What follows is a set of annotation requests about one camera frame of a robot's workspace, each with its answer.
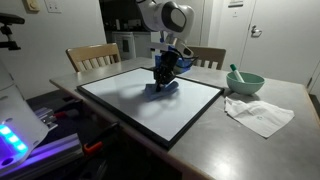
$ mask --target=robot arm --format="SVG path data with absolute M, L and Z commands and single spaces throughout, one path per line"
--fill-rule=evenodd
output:
M 154 0 L 136 0 L 136 3 L 148 30 L 168 33 L 165 42 L 161 40 L 168 48 L 161 55 L 160 66 L 154 69 L 157 91 L 160 91 L 160 86 L 174 79 L 173 68 L 177 60 L 181 56 L 193 56 L 185 43 L 193 26 L 194 11 L 190 6 L 177 5 L 174 2 L 157 4 Z

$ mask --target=white board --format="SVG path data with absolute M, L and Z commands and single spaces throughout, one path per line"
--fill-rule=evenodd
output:
M 178 90 L 154 101 L 148 101 L 143 93 L 146 84 L 155 83 L 153 72 L 146 69 L 135 69 L 79 89 L 169 142 L 221 92 L 220 88 L 185 79 L 175 78 L 174 81 L 179 83 Z

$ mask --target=black cable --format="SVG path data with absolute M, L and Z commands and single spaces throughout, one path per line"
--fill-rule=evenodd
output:
M 180 58 L 182 59 L 182 61 L 185 61 L 185 59 L 193 59 L 193 60 L 191 60 L 190 64 L 188 66 L 185 66 L 185 67 L 182 67 L 182 66 L 176 64 L 176 66 L 179 67 L 179 68 L 189 68 L 189 67 L 191 67 L 193 65 L 193 62 L 196 61 L 199 58 L 199 56 L 193 56 L 191 58 L 183 57 L 182 54 L 180 53 L 180 51 L 178 51 L 176 48 L 172 48 L 171 50 L 173 50 L 174 52 L 178 53 Z

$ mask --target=chair back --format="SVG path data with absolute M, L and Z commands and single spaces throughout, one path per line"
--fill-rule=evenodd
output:
M 121 61 L 116 43 L 71 48 L 66 53 L 76 72 Z
M 217 63 L 216 69 L 221 70 L 223 60 L 226 55 L 225 49 L 217 49 L 210 47 L 188 46 L 199 58 L 193 63 L 195 66 L 214 68 L 213 63 Z

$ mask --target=black frame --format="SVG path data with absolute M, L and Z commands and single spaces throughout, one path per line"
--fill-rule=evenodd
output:
M 119 117 L 120 119 L 124 120 L 126 123 L 128 123 L 131 126 L 133 126 L 138 131 L 140 131 L 142 134 L 144 134 L 145 136 L 149 137 L 154 142 L 156 142 L 158 145 L 162 146 L 163 148 L 165 148 L 167 150 L 169 150 L 180 139 L 180 137 L 191 127 L 191 125 L 193 123 L 195 123 L 199 119 L 199 117 L 213 104 L 213 102 L 215 102 L 218 99 L 218 97 L 224 92 L 224 89 L 221 88 L 221 87 L 205 84 L 205 83 L 202 83 L 202 82 L 198 82 L 198 81 L 187 79 L 187 78 L 183 78 L 183 77 L 176 77 L 176 78 L 183 79 L 183 80 L 186 80 L 186 81 L 190 81 L 190 82 L 198 83 L 198 84 L 201 84 L 201 85 L 209 86 L 209 87 L 212 87 L 212 88 L 220 89 L 220 91 L 211 100 L 209 100 L 209 102 L 207 104 L 205 104 L 204 107 L 197 114 L 195 114 L 189 120 L 189 122 L 185 126 L 183 126 L 183 128 L 181 128 L 180 131 L 170 141 L 167 141 L 166 139 L 162 138 L 158 134 L 152 132 L 147 127 L 145 127 L 142 124 L 140 124 L 137 121 L 135 121 L 130 116 L 128 116 L 125 113 L 121 112 L 117 108 L 113 107 L 111 104 L 105 102 L 104 100 L 100 99 L 99 97 L 95 96 L 94 94 L 92 94 L 91 92 L 87 91 L 86 89 L 84 89 L 82 87 L 82 86 L 87 85 L 87 84 L 91 84 L 91 83 L 94 83 L 94 82 L 97 82 L 97 81 L 101 81 L 101 80 L 104 80 L 104 79 L 107 79 L 107 78 L 118 76 L 120 74 L 124 74 L 124 73 L 130 72 L 130 71 L 134 71 L 134 70 L 137 70 L 137 69 L 145 69 L 145 70 L 151 71 L 150 69 L 147 69 L 147 68 L 144 68 L 144 67 L 135 68 L 133 70 L 122 72 L 122 73 L 119 73 L 119 74 L 116 74 L 116 75 L 113 75 L 113 76 L 109 76 L 109 77 L 106 77 L 106 78 L 103 78 L 103 79 L 99 79 L 99 80 L 96 80 L 96 81 L 92 81 L 90 83 L 86 83 L 86 84 L 77 86 L 77 89 L 79 90 L 80 93 L 82 93 L 85 96 L 93 99 L 94 101 L 96 101 L 100 105 L 104 106 L 106 109 L 108 109 L 112 113 L 114 113 L 117 117 Z

